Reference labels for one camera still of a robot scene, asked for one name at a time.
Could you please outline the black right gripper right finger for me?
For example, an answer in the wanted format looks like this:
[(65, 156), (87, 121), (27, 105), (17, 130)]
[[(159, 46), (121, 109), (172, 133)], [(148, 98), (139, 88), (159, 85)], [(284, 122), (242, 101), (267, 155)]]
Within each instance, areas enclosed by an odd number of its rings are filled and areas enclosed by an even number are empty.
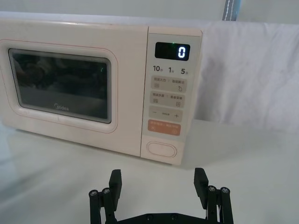
[(209, 185), (209, 181), (203, 168), (195, 168), (194, 186), (206, 218), (201, 219), (202, 224), (233, 224), (233, 212), (231, 207), (230, 189), (222, 187), (217, 189)]

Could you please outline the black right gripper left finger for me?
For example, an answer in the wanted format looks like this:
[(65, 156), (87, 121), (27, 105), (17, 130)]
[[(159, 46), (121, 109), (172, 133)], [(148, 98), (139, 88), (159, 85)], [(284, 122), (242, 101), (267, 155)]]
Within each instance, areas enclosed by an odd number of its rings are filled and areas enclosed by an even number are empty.
[(118, 200), (121, 195), (122, 178), (121, 170), (115, 169), (112, 171), (109, 179), (109, 187), (104, 188), (101, 192), (91, 190), (89, 192), (90, 204), (90, 223), (100, 224), (101, 216), (100, 209), (105, 209), (105, 217), (107, 224), (116, 224), (114, 212), (117, 210)]

